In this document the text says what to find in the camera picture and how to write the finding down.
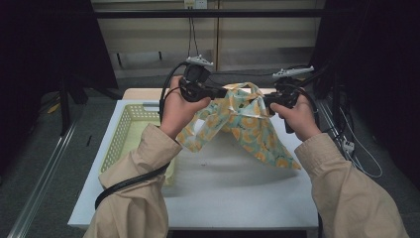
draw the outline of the person's left hand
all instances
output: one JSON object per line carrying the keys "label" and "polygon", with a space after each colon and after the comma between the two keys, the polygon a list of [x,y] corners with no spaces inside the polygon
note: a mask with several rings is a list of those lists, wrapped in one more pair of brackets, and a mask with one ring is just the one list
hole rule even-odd
{"label": "person's left hand", "polygon": [[174,76],[170,82],[170,90],[173,90],[166,96],[163,108],[163,118],[160,123],[160,129],[167,136],[175,140],[181,130],[192,120],[194,114],[209,105],[211,98],[206,97],[197,102],[188,102],[182,95],[179,88],[179,81],[182,76]]}

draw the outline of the white table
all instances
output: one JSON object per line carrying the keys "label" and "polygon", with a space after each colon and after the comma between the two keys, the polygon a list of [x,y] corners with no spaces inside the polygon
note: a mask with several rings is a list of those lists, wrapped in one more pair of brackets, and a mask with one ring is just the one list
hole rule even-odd
{"label": "white table", "polygon": [[[296,158],[293,151],[300,141],[294,134],[285,133],[283,120],[277,116],[271,122],[282,143]],[[102,144],[110,136],[112,133],[107,130]],[[86,229],[94,214],[94,201],[102,191],[98,180],[102,147],[68,221],[70,226]],[[313,230],[318,227],[307,173],[263,164],[229,133],[220,132],[199,153],[184,149],[175,165],[174,185],[162,190],[171,230]]]}

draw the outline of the black cable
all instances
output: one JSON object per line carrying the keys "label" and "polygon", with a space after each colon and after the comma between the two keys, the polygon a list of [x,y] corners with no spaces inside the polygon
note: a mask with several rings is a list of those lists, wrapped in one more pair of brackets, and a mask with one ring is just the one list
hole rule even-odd
{"label": "black cable", "polygon": [[198,56],[200,56],[200,54],[198,53],[197,40],[195,39],[195,26],[194,26],[194,19],[193,19],[193,18],[190,18],[190,19],[191,19],[191,24],[192,24],[192,34],[193,34],[193,36],[194,36],[195,50],[196,50],[196,52],[197,52],[197,55],[198,55]]}
{"label": "black cable", "polygon": [[322,222],[321,215],[318,213],[318,238],[323,237],[323,235],[322,235],[323,231],[324,231],[324,225],[323,225],[323,222]]}
{"label": "black cable", "polygon": [[170,80],[173,77],[173,74],[176,72],[177,69],[179,69],[181,66],[187,66],[189,63],[187,61],[180,62],[166,77],[166,80],[163,84],[163,88],[161,89],[160,94],[160,100],[158,102],[158,115],[161,122],[161,119],[163,118],[163,107],[164,107],[164,94],[166,93],[166,89],[169,86]]}
{"label": "black cable", "polygon": [[119,191],[123,188],[126,188],[128,186],[137,184],[139,182],[143,182],[143,181],[152,179],[152,178],[154,178],[154,177],[156,177],[160,174],[163,174],[166,171],[168,166],[169,166],[169,163],[167,163],[166,165],[160,167],[159,169],[157,169],[155,171],[152,171],[152,172],[149,172],[145,175],[141,175],[141,176],[137,176],[137,177],[134,177],[134,178],[126,179],[124,181],[120,181],[120,182],[106,188],[96,198],[95,209],[98,208],[99,204],[102,202],[103,199],[105,199],[107,196],[111,195],[112,193],[117,192],[117,191]]}
{"label": "black cable", "polygon": [[175,88],[173,88],[173,89],[171,89],[167,94],[166,94],[166,96],[164,97],[164,101],[166,101],[166,98],[172,93],[172,92],[174,92],[174,90],[176,90],[176,89],[178,89],[179,87],[175,87]]}
{"label": "black cable", "polygon": [[188,58],[189,58],[189,52],[191,51],[191,18],[188,19],[188,25],[189,25],[189,41],[188,41]]}
{"label": "black cable", "polygon": [[316,126],[319,128],[320,127],[320,123],[319,123],[319,112],[318,112],[318,108],[315,104],[315,101],[312,99],[312,97],[302,88],[296,88],[296,90],[299,91],[300,94],[302,94],[303,96],[306,97],[306,99],[308,99],[309,103],[312,106],[312,113],[314,114],[314,118],[315,118],[315,124]]}
{"label": "black cable", "polygon": [[313,80],[320,77],[330,66],[330,64],[327,62],[323,67],[321,67],[318,71],[307,77],[306,79],[302,80],[297,86],[298,87],[304,87],[311,83]]}
{"label": "black cable", "polygon": [[225,84],[223,84],[223,83],[220,83],[220,82],[217,82],[217,81],[214,81],[210,76],[208,77],[208,79],[211,81],[211,82],[213,82],[214,84],[217,84],[217,85],[220,85],[220,86],[224,86]]}

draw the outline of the basket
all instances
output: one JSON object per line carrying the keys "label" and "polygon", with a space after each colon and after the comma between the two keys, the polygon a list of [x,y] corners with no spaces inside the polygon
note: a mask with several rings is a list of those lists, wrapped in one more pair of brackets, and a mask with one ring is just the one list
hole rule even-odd
{"label": "basket", "polygon": [[[99,174],[104,173],[114,165],[120,158],[127,155],[131,150],[139,147],[142,132],[152,123],[159,125],[158,104],[153,103],[130,103],[118,107],[114,113],[119,113],[120,117],[116,126],[111,126],[114,133],[110,139],[108,150],[102,160]],[[165,182],[163,185],[172,185],[175,169],[175,158],[170,162],[165,172]]]}

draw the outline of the controller cable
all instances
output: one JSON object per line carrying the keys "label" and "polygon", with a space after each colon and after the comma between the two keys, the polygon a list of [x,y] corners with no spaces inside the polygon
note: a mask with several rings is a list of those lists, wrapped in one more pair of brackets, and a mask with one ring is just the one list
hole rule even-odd
{"label": "controller cable", "polygon": [[[159,114],[159,120],[160,120],[160,122],[161,122],[161,119],[163,118],[163,107],[164,107],[164,102],[165,102],[167,96],[170,93],[172,93],[175,89],[179,88],[179,87],[176,87],[176,88],[171,89],[168,92],[168,94],[166,96],[164,96],[164,93],[166,92],[167,86],[169,85],[169,82],[172,79],[172,76],[175,73],[175,71],[179,67],[181,67],[183,65],[187,65],[187,64],[188,63],[186,61],[180,63],[177,67],[175,67],[170,72],[170,74],[166,78],[166,81],[164,82],[163,89],[162,89],[161,96],[160,96],[160,101],[159,101],[159,113],[158,114]],[[164,172],[166,171],[166,169],[167,169],[168,166],[169,166],[169,163],[167,163],[166,165],[160,167],[159,169],[157,169],[155,171],[151,171],[151,172],[149,172],[147,174],[140,175],[140,176],[137,176],[137,177],[134,177],[134,178],[128,178],[126,180],[117,182],[116,184],[114,184],[114,185],[106,188],[96,198],[96,200],[95,200],[95,209],[98,208],[99,204],[102,202],[103,199],[105,199],[107,196],[111,195],[112,193],[117,192],[119,190],[122,190],[122,189],[124,189],[126,187],[135,185],[137,183],[141,183],[141,182],[144,182],[144,181],[153,179],[154,177],[157,177],[159,175],[162,175],[162,174],[164,174]]]}
{"label": "controller cable", "polygon": [[188,56],[189,56],[189,52],[190,52],[190,50],[191,50],[191,31],[192,31],[193,38],[194,38],[195,51],[197,52],[197,55],[199,56],[200,54],[198,53],[197,40],[195,39],[195,26],[194,26],[194,19],[193,19],[193,18],[189,18],[189,43],[188,43]]}

